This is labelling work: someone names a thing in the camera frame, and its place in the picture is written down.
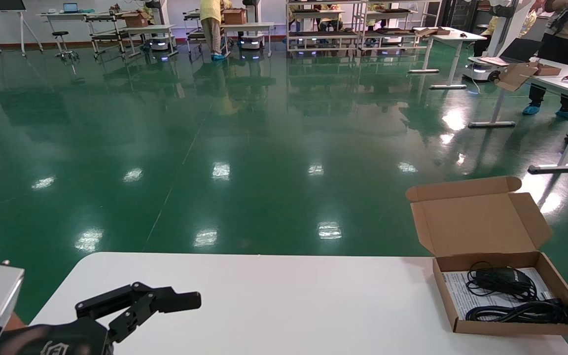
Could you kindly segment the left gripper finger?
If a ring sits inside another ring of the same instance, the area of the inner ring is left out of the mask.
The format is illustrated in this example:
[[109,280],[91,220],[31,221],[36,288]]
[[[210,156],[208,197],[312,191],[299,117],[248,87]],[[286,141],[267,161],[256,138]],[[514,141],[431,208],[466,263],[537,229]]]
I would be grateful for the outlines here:
[[115,288],[77,303],[78,319],[101,319],[122,312],[108,326],[108,339],[124,341],[155,313],[196,310],[202,306],[200,292],[176,293],[172,287],[149,287],[140,282]]

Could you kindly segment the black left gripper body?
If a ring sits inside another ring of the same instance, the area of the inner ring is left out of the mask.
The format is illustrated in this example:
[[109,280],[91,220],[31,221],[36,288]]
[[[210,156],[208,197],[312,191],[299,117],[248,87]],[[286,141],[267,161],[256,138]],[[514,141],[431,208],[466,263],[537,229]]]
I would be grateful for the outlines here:
[[91,318],[4,331],[0,355],[111,355],[109,330]]

